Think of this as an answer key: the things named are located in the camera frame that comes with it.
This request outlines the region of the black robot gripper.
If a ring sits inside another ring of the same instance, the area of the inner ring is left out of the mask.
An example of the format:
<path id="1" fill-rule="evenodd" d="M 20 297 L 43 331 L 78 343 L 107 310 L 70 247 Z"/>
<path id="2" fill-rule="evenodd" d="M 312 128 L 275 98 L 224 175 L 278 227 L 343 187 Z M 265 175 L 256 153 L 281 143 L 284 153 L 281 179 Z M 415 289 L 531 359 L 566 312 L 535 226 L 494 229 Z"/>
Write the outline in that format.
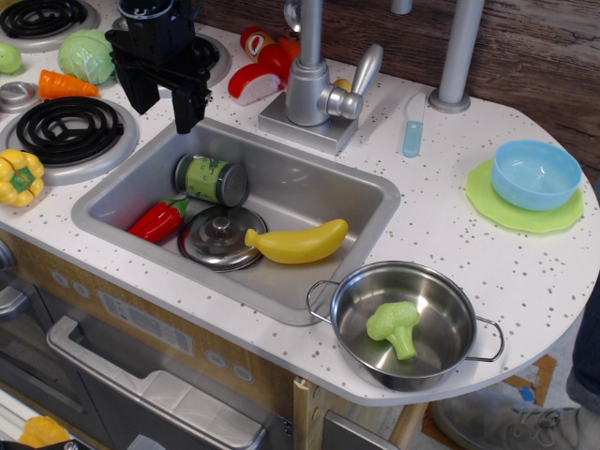
<path id="1" fill-rule="evenodd" d="M 117 78 L 129 103 L 137 113 L 145 114 L 160 100 L 158 85 L 172 90 L 176 131 L 189 134 L 204 119 L 212 100 L 207 86 L 210 72 L 201 69 L 191 77 L 172 79 L 163 65 L 196 37 L 200 3 L 119 1 L 117 6 L 127 28 L 112 29 L 105 37 L 112 46 Z"/>

